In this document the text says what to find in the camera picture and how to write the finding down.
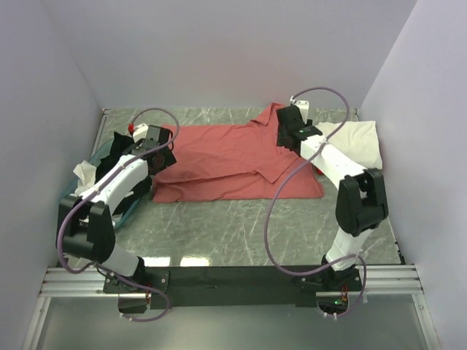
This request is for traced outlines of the folded red t shirt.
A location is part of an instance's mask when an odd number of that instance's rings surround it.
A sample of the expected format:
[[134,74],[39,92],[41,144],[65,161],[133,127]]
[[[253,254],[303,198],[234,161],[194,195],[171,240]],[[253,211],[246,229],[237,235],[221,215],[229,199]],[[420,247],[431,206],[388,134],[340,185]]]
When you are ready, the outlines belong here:
[[318,174],[318,175],[320,175],[320,176],[322,176],[322,175],[324,174],[324,173],[323,173],[318,167],[316,167],[316,166],[314,167],[314,170],[315,170],[316,174]]

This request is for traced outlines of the black t shirt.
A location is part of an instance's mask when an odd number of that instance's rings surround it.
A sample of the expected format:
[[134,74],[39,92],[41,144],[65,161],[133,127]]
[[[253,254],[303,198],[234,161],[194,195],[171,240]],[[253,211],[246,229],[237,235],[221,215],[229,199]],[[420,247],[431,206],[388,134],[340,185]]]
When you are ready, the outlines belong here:
[[109,154],[100,160],[96,168],[95,180],[99,182],[117,164],[124,151],[134,144],[131,136],[114,132]]

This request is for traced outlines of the black base crossbar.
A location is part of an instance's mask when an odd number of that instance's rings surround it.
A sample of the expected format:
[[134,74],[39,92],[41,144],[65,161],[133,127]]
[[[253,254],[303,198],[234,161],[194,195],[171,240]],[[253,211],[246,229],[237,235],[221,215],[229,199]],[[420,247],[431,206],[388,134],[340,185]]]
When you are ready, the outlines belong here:
[[269,306],[315,307],[318,292],[361,291],[358,269],[312,276],[290,276],[274,266],[147,267],[150,286],[166,294],[173,307]]

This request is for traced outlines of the pink t shirt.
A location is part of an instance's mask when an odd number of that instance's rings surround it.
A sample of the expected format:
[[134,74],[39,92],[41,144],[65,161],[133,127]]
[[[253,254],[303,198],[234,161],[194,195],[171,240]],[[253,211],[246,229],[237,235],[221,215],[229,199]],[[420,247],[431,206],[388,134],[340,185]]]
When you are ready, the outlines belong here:
[[272,103],[243,125],[182,126],[177,162],[153,180],[154,202],[323,197],[312,166],[277,146],[278,109]]

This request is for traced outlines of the folded white t shirt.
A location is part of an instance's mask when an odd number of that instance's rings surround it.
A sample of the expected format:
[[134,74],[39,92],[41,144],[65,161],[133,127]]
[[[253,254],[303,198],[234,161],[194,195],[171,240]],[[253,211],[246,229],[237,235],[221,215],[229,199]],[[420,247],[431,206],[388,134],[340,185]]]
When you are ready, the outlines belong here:
[[374,121],[347,121],[331,137],[330,144],[365,168],[383,169],[379,139]]

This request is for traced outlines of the crumpled white t shirt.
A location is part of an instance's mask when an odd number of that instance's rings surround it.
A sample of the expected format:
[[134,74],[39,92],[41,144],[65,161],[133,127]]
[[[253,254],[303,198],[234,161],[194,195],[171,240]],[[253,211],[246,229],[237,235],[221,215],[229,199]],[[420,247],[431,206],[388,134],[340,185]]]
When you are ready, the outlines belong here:
[[96,183],[97,167],[84,160],[74,167],[73,173],[77,177],[77,188],[74,191],[76,197],[94,186]]

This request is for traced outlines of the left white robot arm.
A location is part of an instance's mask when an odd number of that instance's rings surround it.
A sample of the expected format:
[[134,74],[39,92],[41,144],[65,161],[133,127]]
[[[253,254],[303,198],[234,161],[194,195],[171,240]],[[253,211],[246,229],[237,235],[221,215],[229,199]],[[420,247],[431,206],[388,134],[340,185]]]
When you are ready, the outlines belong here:
[[139,200],[152,187],[153,177],[177,162],[173,143],[178,133],[151,125],[138,141],[115,134],[110,154],[101,161],[107,172],[81,195],[67,195],[60,202],[56,248],[64,268],[70,255],[119,275],[130,293],[144,288],[144,260],[117,244],[112,217]]

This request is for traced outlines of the teal plastic basket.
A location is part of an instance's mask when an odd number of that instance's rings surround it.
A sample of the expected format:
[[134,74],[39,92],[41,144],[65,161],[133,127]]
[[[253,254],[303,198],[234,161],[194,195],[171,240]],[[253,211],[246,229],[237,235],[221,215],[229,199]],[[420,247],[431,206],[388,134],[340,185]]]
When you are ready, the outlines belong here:
[[[111,152],[112,144],[114,139],[109,139],[105,141],[100,147],[96,148],[95,153],[90,157],[89,160],[84,160],[80,164],[75,166],[73,170],[75,179],[70,181],[66,189],[61,193],[60,200],[65,198],[67,195],[74,195],[79,188],[79,193],[81,190],[86,190],[90,187],[90,181],[93,178],[93,174],[97,174],[97,168],[101,165],[102,159],[107,157]],[[141,197],[144,195],[142,193],[139,198],[135,198],[133,201],[128,201],[123,205],[122,211],[117,214],[112,215],[112,221],[115,229],[119,229],[123,226],[123,223],[128,219],[131,212],[136,208],[136,205],[139,203]]]

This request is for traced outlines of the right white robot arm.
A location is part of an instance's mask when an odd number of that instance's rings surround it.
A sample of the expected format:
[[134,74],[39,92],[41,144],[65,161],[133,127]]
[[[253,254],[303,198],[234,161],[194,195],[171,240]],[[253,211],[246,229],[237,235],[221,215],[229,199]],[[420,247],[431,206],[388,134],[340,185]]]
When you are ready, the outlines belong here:
[[366,168],[351,160],[306,120],[306,102],[277,110],[277,144],[318,168],[336,187],[335,216],[338,231],[322,264],[333,265],[318,273],[317,282],[336,291],[350,280],[366,239],[388,216],[385,181],[377,168]]

